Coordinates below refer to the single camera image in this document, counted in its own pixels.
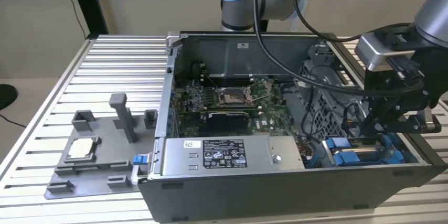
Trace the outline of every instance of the power supply label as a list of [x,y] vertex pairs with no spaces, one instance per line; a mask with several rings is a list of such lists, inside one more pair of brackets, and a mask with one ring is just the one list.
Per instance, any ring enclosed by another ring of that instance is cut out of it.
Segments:
[[203,140],[202,151],[206,169],[246,167],[242,139]]

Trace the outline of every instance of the blue latch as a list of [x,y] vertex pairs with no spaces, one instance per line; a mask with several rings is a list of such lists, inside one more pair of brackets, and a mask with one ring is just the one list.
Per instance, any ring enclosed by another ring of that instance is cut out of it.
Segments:
[[326,145],[329,149],[351,147],[351,145],[349,144],[347,138],[345,137],[329,137],[326,139]]
[[135,155],[131,160],[133,165],[146,165],[147,164],[147,154]]

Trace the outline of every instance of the slotted aluminum surface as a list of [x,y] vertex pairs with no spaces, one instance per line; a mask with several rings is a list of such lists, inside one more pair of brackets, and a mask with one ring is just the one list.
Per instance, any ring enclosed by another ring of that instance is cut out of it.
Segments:
[[[355,41],[345,44],[350,53],[354,45]],[[157,108],[159,103],[163,37],[99,36],[83,48],[1,164],[5,174],[0,182],[0,223],[154,223],[139,193],[55,200],[42,197],[71,131],[73,112],[90,109],[94,116],[114,115],[106,103],[113,92],[126,92],[133,114]],[[434,113],[448,126],[443,104]],[[423,137],[448,162],[448,127]],[[403,189],[373,210],[217,220],[278,222],[448,223],[448,173],[422,187]]]

